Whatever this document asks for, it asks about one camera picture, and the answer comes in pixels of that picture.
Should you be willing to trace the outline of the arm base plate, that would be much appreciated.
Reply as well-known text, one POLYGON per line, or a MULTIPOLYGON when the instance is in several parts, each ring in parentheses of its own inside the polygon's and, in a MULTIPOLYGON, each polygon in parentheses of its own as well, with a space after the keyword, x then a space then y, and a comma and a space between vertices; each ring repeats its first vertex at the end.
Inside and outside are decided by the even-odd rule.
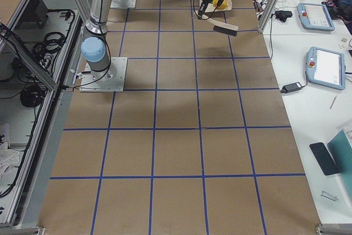
POLYGON ((111 9, 135 8, 136 0, 112 0, 111 9))
POLYGON ((112 57, 108 73, 101 78, 105 72, 92 72, 88 63, 81 78, 79 90, 81 92, 122 92, 124 90, 125 74, 127 70, 127 57, 112 57))

